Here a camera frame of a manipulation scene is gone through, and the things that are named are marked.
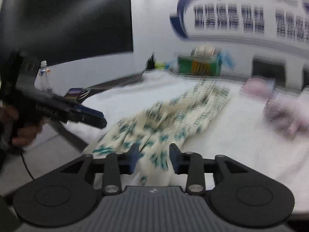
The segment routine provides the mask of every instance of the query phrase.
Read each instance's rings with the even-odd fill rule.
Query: cloth towel
[[[263,112],[265,119],[289,138],[294,139],[297,131],[308,131],[309,120],[300,113],[296,102],[271,98]]]
[[[250,78],[243,86],[242,92],[263,99],[274,95],[275,81],[262,78]]]
[[[201,80],[180,97],[157,102],[132,118],[121,119],[84,153],[105,158],[113,152],[125,153],[138,143],[137,184],[167,186],[174,174],[169,145],[175,143],[181,149],[186,138],[204,131],[225,105],[228,94],[227,88]]]

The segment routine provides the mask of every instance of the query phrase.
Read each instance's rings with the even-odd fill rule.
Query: human hand
[[[4,106],[0,109],[0,121],[3,124],[16,121],[18,117],[18,111],[12,105]],[[17,137],[12,139],[12,144],[18,147],[29,145],[36,138],[37,134],[42,131],[44,123],[46,123],[46,119],[42,119],[37,125],[18,129]]]

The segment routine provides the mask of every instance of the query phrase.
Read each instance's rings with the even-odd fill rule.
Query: ribbed gray panel
[[[184,194],[180,187],[127,187],[117,196],[103,198],[84,220],[57,229],[23,224],[16,232],[291,232],[245,229],[215,216],[204,199]]]

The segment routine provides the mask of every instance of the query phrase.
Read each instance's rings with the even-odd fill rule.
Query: blue logo
[[[305,12],[309,14],[309,0],[302,0],[302,7],[304,8]]]
[[[190,38],[189,34],[187,33],[183,17],[186,12],[186,8],[192,2],[192,0],[178,0],[177,3],[177,13],[174,15],[170,15],[170,22],[174,29],[174,31],[181,37],[181,38]]]

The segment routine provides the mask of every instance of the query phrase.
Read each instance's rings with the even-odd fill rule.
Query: circular pad
[[[74,174],[43,176],[21,187],[13,198],[17,215],[42,227],[61,227],[86,217],[97,203],[93,187]]]
[[[228,222],[247,228],[266,228],[286,221],[294,196],[281,183],[257,173],[239,173],[219,183],[210,203]]]

